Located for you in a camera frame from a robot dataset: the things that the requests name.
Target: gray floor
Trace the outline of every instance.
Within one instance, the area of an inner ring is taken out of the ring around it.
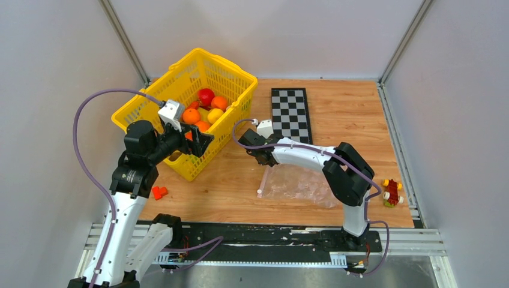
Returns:
[[[378,259],[370,257],[372,268]],[[334,268],[195,266],[174,274],[159,271],[159,266],[150,267],[141,287],[437,287],[429,257],[424,256],[388,257],[376,274],[362,279]]]

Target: wooden table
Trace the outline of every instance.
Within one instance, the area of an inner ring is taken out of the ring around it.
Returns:
[[[401,180],[375,82],[330,80],[260,80],[254,93],[251,116],[270,119],[271,88],[306,88],[313,142],[337,146],[349,142],[375,171],[375,181]],[[251,125],[245,125],[237,137]],[[342,205],[321,208],[308,200],[267,200],[256,197],[265,166],[248,156],[231,140],[193,181],[187,182],[160,164],[156,186],[169,195],[147,201],[141,219],[158,213],[177,215],[182,221],[223,223],[302,224],[341,226]],[[372,199],[369,218],[385,220],[391,227],[413,227],[405,193],[403,204],[384,206],[381,196]]]

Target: gray wall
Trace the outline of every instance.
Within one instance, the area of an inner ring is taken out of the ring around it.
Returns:
[[[506,0],[435,1],[387,83],[418,200],[459,287],[509,280],[508,13]]]
[[[113,0],[150,76],[195,47],[259,77],[381,76],[422,0]]]
[[[67,287],[107,203],[74,156],[74,113],[99,89],[141,83],[98,1],[2,1],[0,38],[0,286]],[[80,121],[104,185],[122,148],[110,116],[129,97],[93,101]]]

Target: toy car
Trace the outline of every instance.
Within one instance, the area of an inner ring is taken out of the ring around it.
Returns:
[[[384,205],[387,207],[394,207],[397,204],[401,204],[404,201],[403,196],[398,196],[397,190],[403,188],[403,184],[394,181],[393,179],[385,179],[382,183],[385,187],[385,192],[382,195],[384,198]]]

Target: clear plastic bag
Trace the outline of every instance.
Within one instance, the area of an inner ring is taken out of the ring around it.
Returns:
[[[295,165],[276,165],[270,168],[262,198],[310,200],[324,208],[340,204],[322,172]]]

